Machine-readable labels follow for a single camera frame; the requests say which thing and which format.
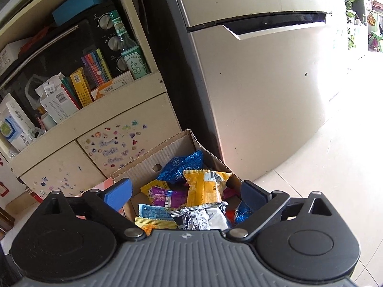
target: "cabinet drawer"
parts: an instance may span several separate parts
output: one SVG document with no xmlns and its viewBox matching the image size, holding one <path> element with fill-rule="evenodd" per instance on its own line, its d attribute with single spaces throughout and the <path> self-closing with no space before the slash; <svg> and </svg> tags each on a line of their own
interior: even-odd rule
<svg viewBox="0 0 383 287">
<path fill-rule="evenodd" d="M 105 176 L 180 131 L 166 93 L 99 125 L 77 139 Z"/>
<path fill-rule="evenodd" d="M 62 191 L 66 197 L 75 196 L 106 178 L 74 141 L 27 171 L 21 179 L 45 198 L 55 190 Z"/>
</svg>

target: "bottle label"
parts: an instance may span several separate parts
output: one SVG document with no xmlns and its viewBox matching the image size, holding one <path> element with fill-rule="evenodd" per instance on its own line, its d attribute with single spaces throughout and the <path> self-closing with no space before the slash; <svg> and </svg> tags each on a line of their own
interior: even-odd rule
<svg viewBox="0 0 383 287">
<path fill-rule="evenodd" d="M 139 46 L 132 47 L 131 49 L 121 53 L 121 55 L 124 57 L 126 65 L 135 80 L 149 74 L 146 62 L 143 59 L 144 55 L 142 54 Z"/>
<path fill-rule="evenodd" d="M 125 25 L 121 20 L 121 17 L 117 17 L 117 18 L 113 19 L 112 22 L 113 22 L 114 29 L 116 30 L 118 36 L 123 35 L 124 33 L 127 33 L 127 31 L 125 29 Z"/>
</svg>

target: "glass bottle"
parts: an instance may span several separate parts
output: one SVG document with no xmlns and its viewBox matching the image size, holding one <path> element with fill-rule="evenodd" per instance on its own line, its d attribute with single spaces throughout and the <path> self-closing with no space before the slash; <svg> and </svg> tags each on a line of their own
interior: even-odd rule
<svg viewBox="0 0 383 287">
<path fill-rule="evenodd" d="M 117 36 L 120 38 L 122 44 L 121 56 L 124 58 L 133 78 L 137 80 L 140 77 L 149 74 L 149 68 L 146 65 L 141 48 L 133 39 L 130 38 L 118 12 L 111 11 L 109 12 L 109 15 L 112 19 L 114 29 L 117 32 Z"/>
</svg>

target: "metal screw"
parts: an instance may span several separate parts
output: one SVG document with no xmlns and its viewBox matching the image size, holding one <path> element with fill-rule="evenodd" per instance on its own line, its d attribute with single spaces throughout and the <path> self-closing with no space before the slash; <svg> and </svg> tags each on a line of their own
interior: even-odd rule
<svg viewBox="0 0 383 287">
<path fill-rule="evenodd" d="M 244 237 L 248 236 L 248 231 L 246 231 L 245 229 L 241 229 L 241 228 L 231 229 L 229 231 L 229 233 L 232 237 L 235 237 L 235 238 L 244 238 Z"/>
<path fill-rule="evenodd" d="M 127 237 L 140 237 L 144 232 L 140 228 L 127 228 L 124 231 L 125 236 Z"/>
</svg>

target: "gray plastic cover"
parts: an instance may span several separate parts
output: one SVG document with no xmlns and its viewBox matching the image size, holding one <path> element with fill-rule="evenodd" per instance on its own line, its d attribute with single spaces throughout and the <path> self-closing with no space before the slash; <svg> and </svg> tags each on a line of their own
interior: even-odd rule
<svg viewBox="0 0 383 287">
<path fill-rule="evenodd" d="M 278 277 L 256 259 L 247 244 L 224 239 L 217 230 L 153 230 L 143 241 L 126 242 L 95 274 L 74 282 L 49 284 L 23 278 L 15 287 L 301 287 Z M 355 287 L 348 279 L 317 285 Z"/>
</svg>

